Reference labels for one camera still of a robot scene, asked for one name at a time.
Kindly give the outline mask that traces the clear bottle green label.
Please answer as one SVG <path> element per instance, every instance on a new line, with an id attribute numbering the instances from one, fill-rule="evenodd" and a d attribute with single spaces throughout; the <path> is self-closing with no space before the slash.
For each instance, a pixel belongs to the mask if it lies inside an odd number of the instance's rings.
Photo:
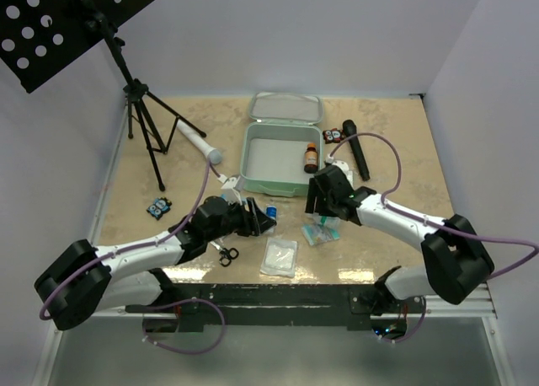
<path id="1" fill-rule="evenodd" d="M 338 217 L 314 216 L 313 221 L 325 228 L 338 229 L 341 220 Z"/>

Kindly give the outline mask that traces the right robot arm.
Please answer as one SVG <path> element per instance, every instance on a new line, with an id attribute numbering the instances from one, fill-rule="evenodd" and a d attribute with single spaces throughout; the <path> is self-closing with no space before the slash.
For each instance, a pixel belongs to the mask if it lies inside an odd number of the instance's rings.
<path id="1" fill-rule="evenodd" d="M 494 272 L 488 251 L 474 238 L 476 233 L 466 218 L 420 216 L 408 208 L 398 212 L 398 208 L 371 188 L 353 188 L 336 165 L 309 180 L 307 213 L 379 230 L 421 253 L 421 265 L 396 266 L 375 282 L 371 298 L 380 310 L 392 313 L 405 299 L 430 295 L 457 305 Z"/>

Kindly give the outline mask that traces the blue label bandage roll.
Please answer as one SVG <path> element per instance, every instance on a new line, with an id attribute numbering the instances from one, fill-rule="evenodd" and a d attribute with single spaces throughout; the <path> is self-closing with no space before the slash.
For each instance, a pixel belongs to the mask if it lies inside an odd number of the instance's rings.
<path id="1" fill-rule="evenodd" d="M 266 208 L 265 208 L 265 214 L 270 218 L 272 219 L 273 221 L 277 221 L 277 207 L 276 206 L 273 206 L 273 205 L 268 205 Z"/>

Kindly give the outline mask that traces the brown medicine bottle orange cap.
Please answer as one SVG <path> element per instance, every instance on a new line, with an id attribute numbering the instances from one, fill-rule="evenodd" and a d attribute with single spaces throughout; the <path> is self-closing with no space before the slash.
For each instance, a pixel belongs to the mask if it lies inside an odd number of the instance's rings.
<path id="1" fill-rule="evenodd" d="M 315 174 L 318 172 L 319 156 L 316 144 L 309 142 L 304 154 L 304 172 L 307 174 Z"/>

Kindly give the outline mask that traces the mint green medicine case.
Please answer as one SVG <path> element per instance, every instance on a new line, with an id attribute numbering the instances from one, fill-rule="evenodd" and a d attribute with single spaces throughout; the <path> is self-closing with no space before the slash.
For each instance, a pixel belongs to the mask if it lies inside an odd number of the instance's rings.
<path id="1" fill-rule="evenodd" d="M 323 154 L 323 101 L 315 95 L 258 92 L 248 106 L 240 163 L 243 188 L 267 196 L 305 196 L 307 144 Z"/>

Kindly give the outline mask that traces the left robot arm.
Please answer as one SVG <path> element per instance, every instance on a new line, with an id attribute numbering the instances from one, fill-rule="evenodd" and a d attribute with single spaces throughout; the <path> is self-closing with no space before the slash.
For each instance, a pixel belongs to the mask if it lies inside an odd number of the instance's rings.
<path id="1" fill-rule="evenodd" d="M 208 243 L 230 234 L 258 237 L 275 225 L 252 197 L 242 204 L 210 196 L 178 224 L 148 239 L 112 246 L 77 240 L 35 280 L 39 317 L 70 330 L 100 309 L 121 305 L 165 312 L 173 306 L 174 291 L 152 270 L 190 262 Z"/>

